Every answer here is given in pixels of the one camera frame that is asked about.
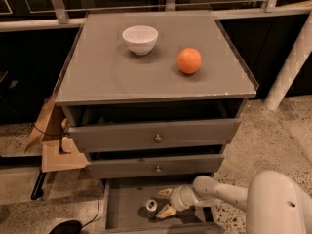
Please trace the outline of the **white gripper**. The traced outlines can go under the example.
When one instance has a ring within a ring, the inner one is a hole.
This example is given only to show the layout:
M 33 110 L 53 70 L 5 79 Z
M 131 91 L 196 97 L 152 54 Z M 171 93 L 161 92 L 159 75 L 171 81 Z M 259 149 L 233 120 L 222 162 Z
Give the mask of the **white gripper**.
M 170 203 L 156 214 L 159 219 L 165 219 L 176 214 L 177 211 L 181 212 L 194 206 L 199 202 L 196 193 L 191 186 L 180 186 L 174 189 L 166 188 L 158 192 L 159 196 L 169 197 Z

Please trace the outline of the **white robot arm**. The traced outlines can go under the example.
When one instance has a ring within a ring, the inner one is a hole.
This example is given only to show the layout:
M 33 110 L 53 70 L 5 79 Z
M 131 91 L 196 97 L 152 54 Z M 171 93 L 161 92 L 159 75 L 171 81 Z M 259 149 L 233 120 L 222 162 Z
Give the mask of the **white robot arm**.
M 278 172 L 256 175 L 247 188 L 197 176 L 190 186 L 160 192 L 169 203 L 156 214 L 159 219 L 193 206 L 206 207 L 215 199 L 246 213 L 246 234 L 311 234 L 312 199 L 291 178 Z

